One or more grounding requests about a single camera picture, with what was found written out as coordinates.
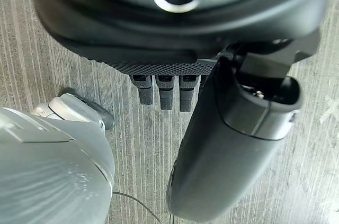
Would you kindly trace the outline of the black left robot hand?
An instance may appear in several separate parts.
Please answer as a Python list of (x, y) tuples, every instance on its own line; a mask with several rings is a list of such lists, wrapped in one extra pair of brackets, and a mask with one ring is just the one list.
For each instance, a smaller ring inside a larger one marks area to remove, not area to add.
[(302, 106), (291, 66), (316, 53), (329, 0), (33, 0), (68, 50), (129, 75), (140, 102), (198, 102), (168, 181), (171, 214), (208, 222), (266, 169)]

